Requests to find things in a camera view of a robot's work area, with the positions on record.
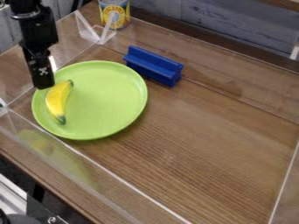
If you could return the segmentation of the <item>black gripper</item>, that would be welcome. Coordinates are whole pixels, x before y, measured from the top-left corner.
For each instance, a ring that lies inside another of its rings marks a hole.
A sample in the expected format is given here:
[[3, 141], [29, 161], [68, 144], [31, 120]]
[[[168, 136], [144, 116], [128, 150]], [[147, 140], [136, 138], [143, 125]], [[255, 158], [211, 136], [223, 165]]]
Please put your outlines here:
[[20, 47], [32, 75], [32, 84], [37, 89], [53, 86], [53, 72], [49, 62], [49, 47], [59, 42], [52, 8], [44, 5], [12, 5], [12, 19], [19, 22]]

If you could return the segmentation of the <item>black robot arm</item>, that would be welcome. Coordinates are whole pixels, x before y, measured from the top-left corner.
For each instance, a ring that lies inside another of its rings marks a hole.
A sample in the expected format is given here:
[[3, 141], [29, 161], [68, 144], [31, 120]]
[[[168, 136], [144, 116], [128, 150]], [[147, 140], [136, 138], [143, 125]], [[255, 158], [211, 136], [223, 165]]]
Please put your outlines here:
[[49, 47], [59, 42], [52, 8], [41, 0], [7, 0], [11, 18], [19, 22], [25, 63], [37, 89], [55, 85]]

